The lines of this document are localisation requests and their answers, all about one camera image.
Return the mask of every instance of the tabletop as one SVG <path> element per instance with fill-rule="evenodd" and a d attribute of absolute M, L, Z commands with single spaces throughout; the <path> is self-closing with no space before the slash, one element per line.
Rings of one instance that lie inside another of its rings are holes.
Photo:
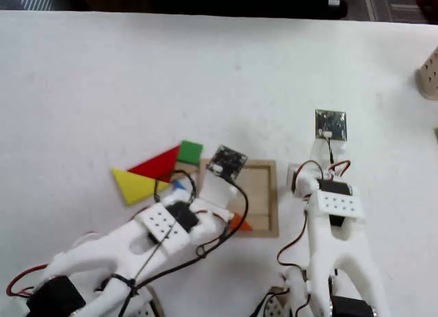
<path fill-rule="evenodd" d="M 319 108 L 347 113 L 345 178 L 361 190 L 393 316 L 436 316 L 438 102 L 413 74 L 437 28 L 1 12 L 0 288 L 123 224 L 144 204 L 124 206 L 111 168 L 188 139 L 203 157 L 226 144 L 276 160 L 281 235 L 232 239 L 153 286 L 167 316 L 249 315 L 281 284 L 276 252 L 302 227 L 286 172 L 309 157 Z M 306 264 L 307 239 L 287 258 Z"/>

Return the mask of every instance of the floor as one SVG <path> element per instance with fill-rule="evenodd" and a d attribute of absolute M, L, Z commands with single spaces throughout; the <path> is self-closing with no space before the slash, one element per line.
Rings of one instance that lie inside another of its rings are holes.
<path fill-rule="evenodd" d="M 347 0 L 347 3 L 347 20 L 438 23 L 437 17 L 429 10 L 421 11 L 415 0 Z"/>
<path fill-rule="evenodd" d="M 415 0 L 346 0 L 350 21 L 386 21 L 438 24 L 438 16 L 418 8 Z M 168 12 L 154 10 L 150 0 L 88 0 L 92 10 L 117 12 Z"/>

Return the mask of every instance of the red triangle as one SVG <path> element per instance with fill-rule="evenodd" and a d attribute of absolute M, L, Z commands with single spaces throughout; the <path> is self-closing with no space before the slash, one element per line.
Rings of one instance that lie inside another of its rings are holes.
<path fill-rule="evenodd" d="M 130 168 L 128 172 L 152 179 L 159 179 L 164 182 L 170 182 L 171 172 L 174 170 L 175 163 L 177 162 L 178 151 L 179 146 L 176 146 L 165 153 L 151 158 L 149 161 L 145 161 Z"/>
<path fill-rule="evenodd" d="M 234 228 L 236 228 L 239 225 L 239 222 L 241 221 L 241 219 L 242 219 L 242 216 L 240 214 L 234 213 L 234 217 L 230 221 L 230 224 L 229 224 L 229 229 L 233 230 Z M 242 226 L 240 226 L 240 228 L 239 228 L 239 231 L 252 231 L 252 230 L 253 230 L 253 228 L 246 221 L 244 221 L 244 223 L 242 223 Z"/>

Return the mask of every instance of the wooden frame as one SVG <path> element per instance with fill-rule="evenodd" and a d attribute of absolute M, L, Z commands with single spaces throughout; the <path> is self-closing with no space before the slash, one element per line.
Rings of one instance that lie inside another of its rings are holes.
<path fill-rule="evenodd" d="M 208 159 L 202 159 L 199 168 L 198 188 L 202 187 Z M 246 221 L 252 231 L 239 231 L 240 237 L 275 238 L 279 236 L 279 204 L 276 186 L 276 164 L 272 160 L 249 160 L 242 169 L 236 183 L 245 190 L 249 198 Z M 229 205 L 232 212 L 242 214 L 244 205 L 238 194 Z"/>

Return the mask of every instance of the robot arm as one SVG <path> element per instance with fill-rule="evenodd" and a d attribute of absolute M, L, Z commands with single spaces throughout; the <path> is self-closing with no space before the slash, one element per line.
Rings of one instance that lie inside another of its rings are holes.
<path fill-rule="evenodd" d="M 54 316 L 53 311 L 57 317 L 72 313 L 75 317 L 129 316 L 133 310 L 128 306 L 122 308 L 127 308 L 126 314 L 118 314 L 123 303 L 138 301 L 139 297 L 143 304 L 149 302 L 152 296 L 142 283 L 153 279 L 157 270 L 182 250 L 224 235 L 224 223 L 218 222 L 217 216 L 226 223 L 232 219 L 227 203 L 235 194 L 233 181 L 245 161 L 246 156 L 220 147 L 207 166 L 197 198 L 185 190 L 175 190 L 108 235 L 56 255 L 27 301 L 30 316 Z M 97 268 L 111 275 L 106 274 L 99 293 L 88 289 L 87 295 L 69 279 Z"/>
<path fill-rule="evenodd" d="M 306 294 L 314 316 L 389 317 L 383 284 L 365 234 L 365 214 L 354 187 L 341 179 L 323 180 L 303 174 L 297 192 L 314 186 L 306 205 L 310 262 L 306 268 Z M 362 300 L 336 296 L 335 270 L 343 270 Z"/>

